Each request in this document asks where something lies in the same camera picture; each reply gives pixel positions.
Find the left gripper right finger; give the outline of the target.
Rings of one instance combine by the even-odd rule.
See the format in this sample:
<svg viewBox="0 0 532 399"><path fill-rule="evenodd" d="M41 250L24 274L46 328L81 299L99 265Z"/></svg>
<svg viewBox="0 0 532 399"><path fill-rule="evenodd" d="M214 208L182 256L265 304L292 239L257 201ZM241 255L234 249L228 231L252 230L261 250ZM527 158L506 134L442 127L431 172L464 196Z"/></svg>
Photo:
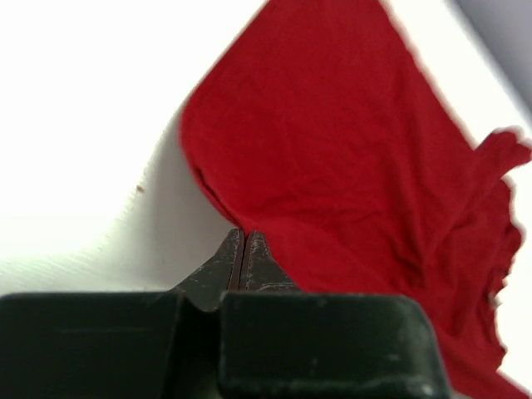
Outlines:
<svg viewBox="0 0 532 399"><path fill-rule="evenodd" d="M219 307L225 398L449 398L430 322L415 301L303 293L265 237L244 247L238 288Z"/></svg>

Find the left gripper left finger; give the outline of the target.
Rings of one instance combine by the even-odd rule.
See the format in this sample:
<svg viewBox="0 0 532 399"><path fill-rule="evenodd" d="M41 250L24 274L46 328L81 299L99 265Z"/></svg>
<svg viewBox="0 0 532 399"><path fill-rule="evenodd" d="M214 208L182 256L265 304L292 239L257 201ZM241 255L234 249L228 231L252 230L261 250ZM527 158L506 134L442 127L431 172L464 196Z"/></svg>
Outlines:
<svg viewBox="0 0 532 399"><path fill-rule="evenodd" d="M4 398L217 398L216 311L235 288L244 233L159 292L1 298Z"/></svg>

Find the red t-shirt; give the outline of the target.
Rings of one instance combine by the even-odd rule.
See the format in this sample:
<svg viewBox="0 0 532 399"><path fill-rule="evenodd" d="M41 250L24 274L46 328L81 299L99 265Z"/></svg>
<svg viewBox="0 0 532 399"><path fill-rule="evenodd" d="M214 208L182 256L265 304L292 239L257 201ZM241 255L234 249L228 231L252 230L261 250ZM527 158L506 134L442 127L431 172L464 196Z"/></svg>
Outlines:
<svg viewBox="0 0 532 399"><path fill-rule="evenodd" d="M179 130L213 206L298 286L413 298L458 392L525 397L498 373L494 299L522 241L504 177L531 149L470 145L380 2L266 2Z"/></svg>

